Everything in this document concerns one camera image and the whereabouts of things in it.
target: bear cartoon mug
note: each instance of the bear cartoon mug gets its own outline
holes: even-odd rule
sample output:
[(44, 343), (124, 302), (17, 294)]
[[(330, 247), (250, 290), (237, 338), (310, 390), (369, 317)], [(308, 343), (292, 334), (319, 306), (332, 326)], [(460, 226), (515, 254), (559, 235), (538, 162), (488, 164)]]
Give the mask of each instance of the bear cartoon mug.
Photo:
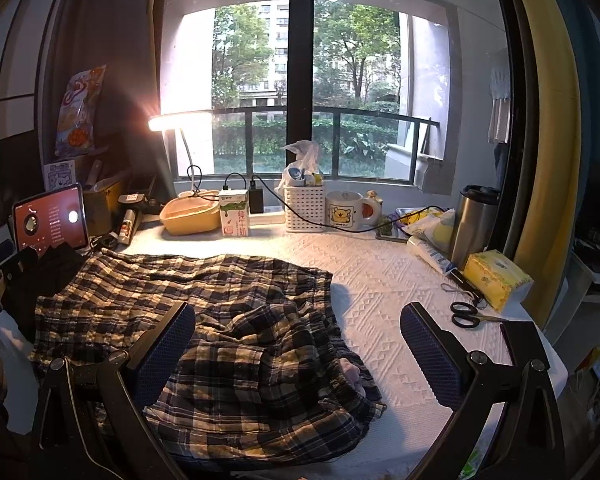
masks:
[[(363, 216), (363, 205), (368, 205), (371, 208), (371, 216)], [(375, 225), (382, 211), (378, 201), (363, 198), (360, 193), (352, 191), (331, 191), (327, 193), (326, 206), (326, 224), (347, 231), (359, 231), (364, 226)]]

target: tablet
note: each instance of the tablet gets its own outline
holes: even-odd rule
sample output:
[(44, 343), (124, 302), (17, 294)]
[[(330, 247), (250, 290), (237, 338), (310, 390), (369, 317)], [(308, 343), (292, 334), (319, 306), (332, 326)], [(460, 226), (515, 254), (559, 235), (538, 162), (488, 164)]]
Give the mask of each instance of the tablet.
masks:
[(18, 251), (33, 247), (42, 256), (66, 242), (74, 249), (89, 243), (80, 184), (63, 187), (13, 206), (13, 231)]

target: plaid shirt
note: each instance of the plaid shirt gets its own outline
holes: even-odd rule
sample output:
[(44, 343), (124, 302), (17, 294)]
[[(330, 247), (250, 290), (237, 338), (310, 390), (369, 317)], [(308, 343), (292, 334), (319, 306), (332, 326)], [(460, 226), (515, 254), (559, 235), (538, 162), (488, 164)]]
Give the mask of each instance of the plaid shirt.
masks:
[[(103, 250), (52, 298), (38, 298), (32, 361), (102, 361), (128, 349), (173, 303), (196, 309), (196, 334), (149, 425), (184, 469), (301, 465), (355, 448), (386, 406), (342, 340), (331, 274), (264, 257)], [(360, 368), (366, 397), (338, 359)]]

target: charging cable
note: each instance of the charging cable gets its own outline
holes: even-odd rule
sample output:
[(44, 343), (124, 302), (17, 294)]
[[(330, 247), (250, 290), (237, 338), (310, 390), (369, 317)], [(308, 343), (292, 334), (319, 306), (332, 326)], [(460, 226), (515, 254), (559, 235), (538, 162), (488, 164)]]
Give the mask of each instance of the charging cable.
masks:
[(384, 222), (382, 224), (378, 224), (378, 225), (376, 225), (374, 227), (369, 227), (367, 229), (362, 229), (360, 231), (351, 231), (349, 229), (344, 229), (342, 227), (336, 227), (336, 226), (333, 226), (333, 225), (321, 224), (320, 222), (313, 222), (311, 220), (307, 220), (300, 213), (297, 213), (296, 211), (294, 211), (291, 206), (289, 206), (269, 186), (267, 186), (266, 182), (264, 182), (264, 180), (259, 175), (253, 175), (253, 177), (257, 178), (262, 183), (262, 185), (267, 189), (267, 191), (269, 191), (274, 197), (276, 197), (280, 201), (280, 203), (282, 205), (284, 205), (286, 208), (288, 208), (289, 211), (291, 211), (299, 219), (301, 219), (304, 222), (307, 222), (308, 224), (311, 224), (311, 225), (316, 225), (316, 226), (319, 226), (319, 227), (328, 227), (328, 228), (331, 228), (331, 229), (336, 229), (338, 231), (343, 231), (345, 233), (368, 233), (370, 231), (375, 231), (378, 228), (381, 228), (381, 227), (384, 227), (384, 226), (387, 226), (387, 225), (392, 225), (392, 224), (394, 224), (395, 222), (397, 222), (399, 220), (404, 220), (405, 218), (409, 218), (410, 216), (414, 216), (414, 215), (417, 215), (417, 214), (420, 214), (420, 213), (424, 213), (427, 209), (432, 208), (432, 207), (435, 208), (435, 209), (439, 209), (440, 211), (443, 211), (443, 209), (441, 207), (437, 206), (437, 205), (429, 205), (429, 206), (426, 206), (423, 209), (419, 209), (418, 211), (412, 211), (410, 213), (407, 213), (406, 215), (403, 215), (400, 218), (396, 218), (395, 220), (391, 220), (389, 222)]
[[(198, 171), (200, 172), (200, 179), (198, 180), (197, 183), (196, 183), (196, 175), (195, 175), (195, 172), (194, 172), (194, 168), (198, 168)], [(241, 173), (238, 173), (237, 171), (233, 171), (233, 172), (229, 173), (226, 176), (226, 178), (224, 180), (224, 184), (222, 186), (223, 190), (229, 189), (228, 182), (229, 182), (229, 179), (232, 177), (232, 175), (239, 176), (242, 179), (242, 181), (244, 182), (244, 189), (247, 189), (247, 179), (244, 177), (244, 175), (241, 174)], [(219, 198), (217, 196), (211, 197), (211, 196), (202, 196), (202, 195), (200, 195), (200, 185), (202, 184), (202, 168), (200, 168), (199, 166), (197, 166), (195, 164), (191, 164), (187, 168), (187, 176), (191, 180), (191, 188), (192, 188), (192, 191), (193, 191), (193, 196), (198, 197), (198, 198), (203, 198), (204, 200), (208, 200), (209, 202), (218, 202), (219, 201)], [(276, 199), (278, 199), (278, 201), (284, 207), (286, 207), (287, 209), (289, 209), (289, 211), (291, 211), (294, 215), (296, 215), (302, 221), (307, 222), (308, 224), (311, 224), (311, 225), (318, 226), (318, 227), (328, 227), (330, 229), (336, 229), (337, 231), (343, 231), (344, 233), (368, 233), (368, 232), (371, 232), (371, 231), (375, 231), (378, 228), (385, 227), (387, 225), (392, 225), (392, 224), (396, 223), (397, 221), (404, 220), (406, 218), (409, 218), (409, 217), (414, 216), (414, 215), (418, 215), (420, 213), (424, 213), (426, 210), (428, 210), (430, 208), (435, 208), (435, 209), (439, 209), (440, 211), (444, 211), (444, 209), (442, 209), (441, 207), (439, 207), (437, 205), (429, 205), (429, 206), (426, 206), (426, 207), (424, 207), (422, 209), (419, 209), (417, 211), (412, 211), (410, 213), (407, 213), (406, 215), (403, 215), (400, 218), (396, 218), (395, 220), (391, 220), (389, 222), (384, 222), (384, 223), (378, 224), (376, 226), (369, 227), (367, 229), (362, 229), (360, 231), (351, 231), (349, 229), (344, 229), (342, 227), (337, 227), (337, 226), (333, 226), (333, 225), (323, 224), (323, 223), (320, 223), (320, 222), (314, 222), (312, 220), (308, 220), (308, 219), (304, 218), (300, 213), (296, 212), (289, 204), (287, 204), (284, 200), (282, 200), (278, 196), (278, 194), (275, 191), (273, 191), (267, 185), (267, 183), (262, 179), (261, 176), (256, 175), (256, 174), (251, 175), (251, 181), (252, 182), (254, 182), (254, 180), (253, 180), (254, 178), (257, 178), (267, 191), (269, 191)]]

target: tissue pack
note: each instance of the tissue pack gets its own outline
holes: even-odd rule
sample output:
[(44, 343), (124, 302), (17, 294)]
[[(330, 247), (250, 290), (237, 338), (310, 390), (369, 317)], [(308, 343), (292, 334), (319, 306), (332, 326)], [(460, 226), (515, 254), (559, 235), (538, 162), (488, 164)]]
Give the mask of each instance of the tissue pack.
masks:
[(470, 254), (462, 274), (498, 312), (509, 302), (521, 303), (534, 283), (524, 270), (495, 250)]

